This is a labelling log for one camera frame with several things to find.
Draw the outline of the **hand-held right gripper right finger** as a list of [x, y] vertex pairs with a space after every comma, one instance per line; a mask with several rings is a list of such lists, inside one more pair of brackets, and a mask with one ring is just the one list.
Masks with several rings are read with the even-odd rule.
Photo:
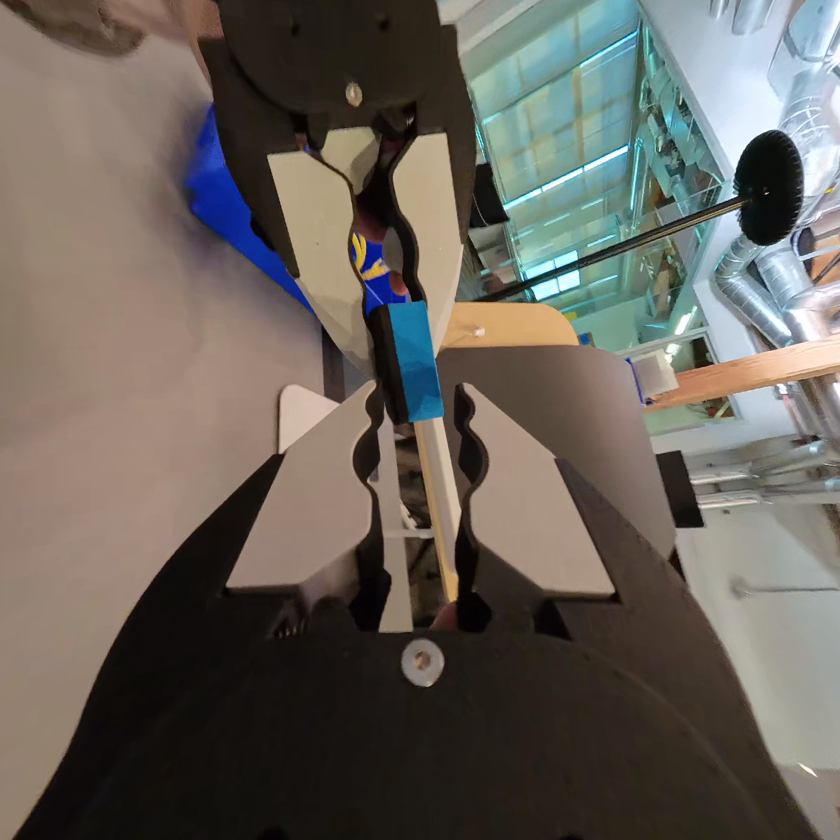
[[558, 459], [471, 384], [455, 389], [467, 478], [455, 544], [457, 624], [563, 624], [617, 592]]

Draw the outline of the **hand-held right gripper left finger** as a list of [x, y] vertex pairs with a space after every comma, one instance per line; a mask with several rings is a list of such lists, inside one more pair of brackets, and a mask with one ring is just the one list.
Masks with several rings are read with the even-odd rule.
[[301, 385], [279, 394], [279, 468], [227, 580], [236, 595], [284, 595], [310, 613], [339, 599], [381, 624], [392, 588], [380, 504], [384, 402], [378, 384], [336, 402]]

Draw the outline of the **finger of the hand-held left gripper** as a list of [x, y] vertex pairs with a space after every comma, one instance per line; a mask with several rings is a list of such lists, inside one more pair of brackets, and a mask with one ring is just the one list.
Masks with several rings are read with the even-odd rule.
[[425, 301], [434, 349], [444, 341], [463, 256], [445, 133], [419, 134], [396, 156], [388, 173], [392, 220], [385, 263], [411, 301]]
[[271, 154], [269, 169], [304, 297], [349, 361], [373, 365], [365, 285], [351, 246], [354, 198], [377, 162], [379, 140], [374, 132], [329, 132], [322, 152]]

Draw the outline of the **blue plastic bin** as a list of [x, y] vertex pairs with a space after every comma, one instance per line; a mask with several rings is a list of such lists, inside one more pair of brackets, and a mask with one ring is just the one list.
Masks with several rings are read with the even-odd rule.
[[[228, 170], [219, 142], [214, 107], [206, 111], [203, 126], [189, 164], [185, 190], [193, 215], [233, 246], [254, 266], [273, 280], [306, 310], [312, 308], [296, 280], [289, 274], [278, 254], [271, 250], [251, 228], [251, 214]], [[368, 291], [364, 310], [370, 312], [384, 304], [407, 302], [389, 283], [364, 283]]]

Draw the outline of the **blue whiteboard eraser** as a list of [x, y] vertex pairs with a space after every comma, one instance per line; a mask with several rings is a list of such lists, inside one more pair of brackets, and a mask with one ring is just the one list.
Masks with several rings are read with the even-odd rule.
[[395, 425], [432, 421], [445, 408], [424, 301], [383, 304], [367, 317], [374, 369]]

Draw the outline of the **yellow item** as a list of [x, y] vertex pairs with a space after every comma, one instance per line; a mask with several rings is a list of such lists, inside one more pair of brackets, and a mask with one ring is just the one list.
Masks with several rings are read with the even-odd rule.
[[388, 285], [390, 270], [383, 259], [381, 244], [372, 243], [362, 234], [353, 233], [350, 257], [362, 281], [381, 281]]

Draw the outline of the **black backdrop board stand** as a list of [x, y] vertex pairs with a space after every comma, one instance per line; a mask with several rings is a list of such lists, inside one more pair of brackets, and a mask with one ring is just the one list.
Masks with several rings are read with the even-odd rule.
[[573, 323], [538, 303], [457, 302], [437, 368], [444, 396], [437, 434], [459, 508], [454, 391], [474, 385], [608, 499], [660, 554], [676, 548], [672, 519], [630, 365], [581, 345]]

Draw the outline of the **black laptop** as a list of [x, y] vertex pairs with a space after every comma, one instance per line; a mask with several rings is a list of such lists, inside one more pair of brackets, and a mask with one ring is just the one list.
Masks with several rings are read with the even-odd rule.
[[656, 461], [675, 527], [703, 529], [705, 521], [683, 454], [678, 450], [657, 454]]

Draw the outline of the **wooden ceiling post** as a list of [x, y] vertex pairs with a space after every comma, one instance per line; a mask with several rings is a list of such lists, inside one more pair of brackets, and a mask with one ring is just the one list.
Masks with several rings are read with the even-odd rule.
[[795, 343], [782, 349], [678, 373], [676, 386], [648, 398], [644, 411], [656, 413], [838, 372], [839, 335], [834, 333], [826, 339]]

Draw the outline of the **silver ceiling duct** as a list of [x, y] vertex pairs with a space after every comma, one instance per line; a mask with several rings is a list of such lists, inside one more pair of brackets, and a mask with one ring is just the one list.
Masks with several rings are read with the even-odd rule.
[[802, 205], [793, 228], [759, 247], [741, 234], [719, 261], [711, 285], [741, 320], [774, 348], [825, 339], [826, 304], [818, 310], [815, 282], [791, 237], [817, 218], [830, 187], [838, 186], [838, 2], [803, 2], [786, 25], [768, 79], [782, 104], [779, 128], [803, 164]]

